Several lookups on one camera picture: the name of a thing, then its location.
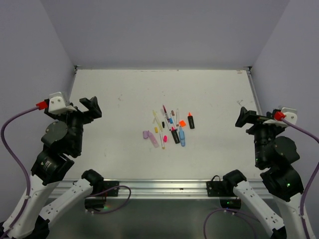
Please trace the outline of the lilac highlighter body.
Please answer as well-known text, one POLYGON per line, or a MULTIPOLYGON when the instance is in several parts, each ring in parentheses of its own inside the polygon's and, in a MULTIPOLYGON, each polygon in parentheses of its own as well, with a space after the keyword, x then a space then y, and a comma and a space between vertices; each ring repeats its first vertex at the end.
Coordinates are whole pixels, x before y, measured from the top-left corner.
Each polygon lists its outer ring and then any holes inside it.
POLYGON ((159 143, 156 139, 156 137, 150 132, 148 131, 148 138, 150 139, 152 145, 154 146, 154 148, 158 148, 159 147, 159 143))

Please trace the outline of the white yellow marker pen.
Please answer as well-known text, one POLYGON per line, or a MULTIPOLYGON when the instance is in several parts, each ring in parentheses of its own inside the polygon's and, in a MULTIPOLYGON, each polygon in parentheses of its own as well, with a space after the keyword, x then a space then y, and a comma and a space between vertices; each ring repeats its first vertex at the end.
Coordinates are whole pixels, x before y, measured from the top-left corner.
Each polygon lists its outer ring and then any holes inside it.
POLYGON ((162 134, 161 130, 159 130, 159 136, 160 136, 161 148, 165 149, 165 144, 164 144, 164 140, 163 140, 163 134, 162 134))

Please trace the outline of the thin yellow pen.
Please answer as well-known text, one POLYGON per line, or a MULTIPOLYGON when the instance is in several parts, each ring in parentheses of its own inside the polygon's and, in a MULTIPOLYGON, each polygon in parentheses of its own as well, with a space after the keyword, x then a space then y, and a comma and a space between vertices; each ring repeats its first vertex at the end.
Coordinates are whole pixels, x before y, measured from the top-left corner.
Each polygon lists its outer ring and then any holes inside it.
POLYGON ((160 122, 160 120, 159 120, 159 118, 158 118, 157 113, 155 112, 155 110, 153 110, 153 115, 154 115, 154 117, 155 117, 155 120, 156 120, 156 122, 157 122, 157 124, 158 124, 158 127, 159 127, 160 131, 162 131, 162 124, 161 124, 161 122, 160 122))

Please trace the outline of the black pink highlighter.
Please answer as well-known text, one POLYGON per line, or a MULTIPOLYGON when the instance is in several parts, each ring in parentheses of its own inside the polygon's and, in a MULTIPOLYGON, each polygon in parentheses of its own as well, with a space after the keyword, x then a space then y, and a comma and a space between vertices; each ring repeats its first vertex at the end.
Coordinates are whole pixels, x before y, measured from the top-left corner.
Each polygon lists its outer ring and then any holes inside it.
POLYGON ((176 128, 174 128, 173 126, 171 127, 171 134, 172 134, 172 137, 173 137, 173 140, 174 140, 175 144, 180 143, 177 130, 176 130, 176 128))

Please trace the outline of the blue translucent highlighter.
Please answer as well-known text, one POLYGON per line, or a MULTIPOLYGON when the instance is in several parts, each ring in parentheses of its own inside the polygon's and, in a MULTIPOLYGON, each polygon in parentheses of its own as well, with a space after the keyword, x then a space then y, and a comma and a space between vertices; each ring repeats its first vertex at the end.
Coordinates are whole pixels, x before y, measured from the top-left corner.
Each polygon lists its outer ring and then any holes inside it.
POLYGON ((181 146, 185 147, 185 134, 181 126, 179 127, 179 139, 181 146))

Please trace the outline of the lilac highlighter cap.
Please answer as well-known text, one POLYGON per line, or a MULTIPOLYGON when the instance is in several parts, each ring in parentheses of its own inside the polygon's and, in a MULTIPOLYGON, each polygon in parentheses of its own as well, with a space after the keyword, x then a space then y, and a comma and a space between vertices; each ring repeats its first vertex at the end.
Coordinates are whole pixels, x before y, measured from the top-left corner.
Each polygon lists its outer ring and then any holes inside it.
POLYGON ((143 138, 144 139, 148 139, 148 137, 149 137, 149 131, 148 130, 144 130, 143 131, 143 138))

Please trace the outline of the black orange highlighter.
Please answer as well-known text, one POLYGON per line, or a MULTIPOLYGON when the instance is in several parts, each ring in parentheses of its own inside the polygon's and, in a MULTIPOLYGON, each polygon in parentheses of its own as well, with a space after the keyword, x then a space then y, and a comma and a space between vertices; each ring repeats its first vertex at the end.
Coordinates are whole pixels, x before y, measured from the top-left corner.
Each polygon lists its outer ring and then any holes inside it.
POLYGON ((194 119, 190 112, 188 113, 187 119, 188 119, 190 129, 195 129, 194 119))

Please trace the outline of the thin pink pencil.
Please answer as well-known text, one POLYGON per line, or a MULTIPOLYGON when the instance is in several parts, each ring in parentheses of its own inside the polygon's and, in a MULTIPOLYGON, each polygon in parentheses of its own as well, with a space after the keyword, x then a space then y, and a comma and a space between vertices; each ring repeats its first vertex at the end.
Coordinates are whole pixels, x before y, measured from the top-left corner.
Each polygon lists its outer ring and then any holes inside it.
POLYGON ((165 106, 164 106, 164 105, 162 105, 162 107, 163 107, 163 111, 164 111, 165 118, 166 118, 167 122, 169 122, 169 117, 168 117, 168 114, 167 114, 166 108, 165 108, 165 106))

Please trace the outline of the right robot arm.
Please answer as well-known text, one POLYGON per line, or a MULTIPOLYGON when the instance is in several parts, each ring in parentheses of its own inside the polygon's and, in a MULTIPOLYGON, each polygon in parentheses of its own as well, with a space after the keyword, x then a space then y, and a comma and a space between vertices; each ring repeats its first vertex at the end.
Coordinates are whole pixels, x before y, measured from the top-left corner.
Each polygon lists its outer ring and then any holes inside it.
POLYGON ((303 185, 299 173, 292 166, 292 163, 300 159, 296 144, 281 135, 290 126, 313 137, 313 134, 296 126, 297 119, 297 111, 291 108, 275 109, 261 116, 242 107, 235 123, 236 127, 251 124, 246 133, 254 137, 255 166, 262 171, 262 182, 273 196, 280 210, 279 214, 257 195, 239 170, 223 176, 223 192, 239 197, 272 239, 316 237, 305 208, 311 182, 303 185))

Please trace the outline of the black cap white pen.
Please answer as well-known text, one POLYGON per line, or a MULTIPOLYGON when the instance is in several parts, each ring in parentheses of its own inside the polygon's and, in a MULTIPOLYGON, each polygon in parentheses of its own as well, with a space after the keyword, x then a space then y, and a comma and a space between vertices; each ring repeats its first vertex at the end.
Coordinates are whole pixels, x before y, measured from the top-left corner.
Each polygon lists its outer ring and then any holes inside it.
POLYGON ((169 131, 171 131, 171 124, 170 124, 170 120, 166 119, 166 125, 169 131))

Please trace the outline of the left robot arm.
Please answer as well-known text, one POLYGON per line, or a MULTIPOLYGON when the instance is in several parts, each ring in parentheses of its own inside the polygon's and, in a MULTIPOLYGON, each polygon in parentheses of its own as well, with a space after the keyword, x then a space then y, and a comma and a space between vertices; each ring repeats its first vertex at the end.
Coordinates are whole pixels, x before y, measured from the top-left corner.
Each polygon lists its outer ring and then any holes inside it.
POLYGON ((87 108, 86 111, 80 111, 61 92, 57 92, 35 107, 18 114, 20 117, 35 110, 43 110, 54 119, 41 138, 43 150, 37 156, 30 173, 5 140, 4 130, 8 123, 2 126, 2 142, 26 178, 24 194, 9 218, 0 225, 2 239, 44 239, 50 228, 74 203, 90 194, 96 196, 102 193, 104 178, 90 169, 82 174, 71 189, 47 203, 53 190, 73 166, 74 158, 81 155, 83 126, 102 116, 97 97, 81 98, 79 102, 87 108))

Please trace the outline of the orange highlighter cap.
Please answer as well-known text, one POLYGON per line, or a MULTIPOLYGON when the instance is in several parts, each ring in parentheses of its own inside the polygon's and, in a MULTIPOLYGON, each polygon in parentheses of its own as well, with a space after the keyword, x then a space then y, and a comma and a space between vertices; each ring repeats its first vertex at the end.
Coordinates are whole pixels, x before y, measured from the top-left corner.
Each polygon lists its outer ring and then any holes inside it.
POLYGON ((181 120, 181 121, 179 122, 179 125, 180 125, 181 127, 184 127, 184 126, 186 126, 186 123, 185 123, 185 121, 181 120))

